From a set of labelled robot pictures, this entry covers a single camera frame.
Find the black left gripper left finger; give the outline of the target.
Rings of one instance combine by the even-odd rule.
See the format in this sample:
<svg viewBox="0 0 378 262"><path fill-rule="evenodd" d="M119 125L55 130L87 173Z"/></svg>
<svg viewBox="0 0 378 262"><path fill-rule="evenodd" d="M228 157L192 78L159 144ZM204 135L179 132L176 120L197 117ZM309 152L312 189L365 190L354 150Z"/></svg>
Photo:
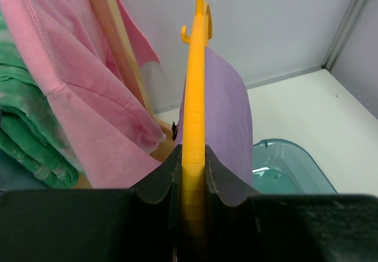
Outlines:
<svg viewBox="0 0 378 262"><path fill-rule="evenodd" d="M2 261L172 261L181 146L128 189L1 196Z"/></svg>

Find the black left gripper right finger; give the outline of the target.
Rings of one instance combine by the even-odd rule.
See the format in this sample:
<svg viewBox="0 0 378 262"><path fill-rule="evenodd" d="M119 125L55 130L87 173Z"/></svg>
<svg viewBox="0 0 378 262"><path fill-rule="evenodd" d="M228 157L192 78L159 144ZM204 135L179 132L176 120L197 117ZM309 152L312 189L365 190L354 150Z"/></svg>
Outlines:
<svg viewBox="0 0 378 262"><path fill-rule="evenodd" d="M376 261L377 198L264 195L206 147L210 261Z"/></svg>

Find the orange plastic hanger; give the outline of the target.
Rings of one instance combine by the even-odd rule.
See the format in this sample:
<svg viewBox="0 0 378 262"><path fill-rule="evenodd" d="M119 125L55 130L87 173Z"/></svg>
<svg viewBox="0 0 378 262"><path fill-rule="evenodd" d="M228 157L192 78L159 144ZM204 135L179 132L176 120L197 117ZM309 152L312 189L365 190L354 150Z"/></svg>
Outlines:
<svg viewBox="0 0 378 262"><path fill-rule="evenodd" d="M182 28L181 39L188 44L185 81L181 185L181 261L205 261L207 227L204 167L205 150L205 47L212 37L210 7L195 0L191 34Z"/></svg>

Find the purple trousers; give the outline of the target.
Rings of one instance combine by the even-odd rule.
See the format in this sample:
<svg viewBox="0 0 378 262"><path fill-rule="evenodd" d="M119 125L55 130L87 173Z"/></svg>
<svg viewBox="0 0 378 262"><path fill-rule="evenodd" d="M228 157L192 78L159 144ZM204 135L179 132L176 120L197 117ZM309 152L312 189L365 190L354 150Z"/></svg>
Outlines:
<svg viewBox="0 0 378 262"><path fill-rule="evenodd" d="M236 208L253 194L253 125L239 73L205 49L205 185L220 204Z"/></svg>

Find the pink trousers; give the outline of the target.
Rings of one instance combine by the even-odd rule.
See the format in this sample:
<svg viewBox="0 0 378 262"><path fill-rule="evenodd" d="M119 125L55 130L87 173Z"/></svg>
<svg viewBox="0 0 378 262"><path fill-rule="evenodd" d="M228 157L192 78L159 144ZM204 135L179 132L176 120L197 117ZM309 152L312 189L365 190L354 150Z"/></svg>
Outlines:
<svg viewBox="0 0 378 262"><path fill-rule="evenodd" d="M129 188L159 166L159 125L121 82L89 0L1 0L23 62L94 188Z"/></svg>

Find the green patterned trousers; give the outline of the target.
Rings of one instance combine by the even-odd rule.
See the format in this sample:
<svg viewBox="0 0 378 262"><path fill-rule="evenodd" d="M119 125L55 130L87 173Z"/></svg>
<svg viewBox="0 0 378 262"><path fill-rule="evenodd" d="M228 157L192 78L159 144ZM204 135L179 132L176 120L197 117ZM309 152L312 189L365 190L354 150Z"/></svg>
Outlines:
<svg viewBox="0 0 378 262"><path fill-rule="evenodd" d="M83 169L1 19L1 151L49 188L73 188Z"/></svg>

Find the teal plastic bin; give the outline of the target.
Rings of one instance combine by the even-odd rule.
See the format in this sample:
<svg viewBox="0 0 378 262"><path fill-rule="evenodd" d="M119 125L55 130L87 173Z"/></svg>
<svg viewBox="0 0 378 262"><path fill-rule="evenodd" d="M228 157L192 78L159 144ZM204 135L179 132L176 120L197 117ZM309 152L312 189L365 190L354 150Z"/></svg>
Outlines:
<svg viewBox="0 0 378 262"><path fill-rule="evenodd" d="M294 142L266 139L253 145L253 187L264 194L336 194L312 156Z"/></svg>

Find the wooden clothes rack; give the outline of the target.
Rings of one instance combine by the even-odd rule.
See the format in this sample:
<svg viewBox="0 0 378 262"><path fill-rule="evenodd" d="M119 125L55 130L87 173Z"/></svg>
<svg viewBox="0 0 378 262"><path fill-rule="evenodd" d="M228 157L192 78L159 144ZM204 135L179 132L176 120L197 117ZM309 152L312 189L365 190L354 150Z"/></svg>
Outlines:
<svg viewBox="0 0 378 262"><path fill-rule="evenodd" d="M89 0L106 41L111 72L85 88L99 118L86 176L93 188L129 188L146 177L172 151L168 123L154 116L139 67L158 58L130 19L121 0Z"/></svg>

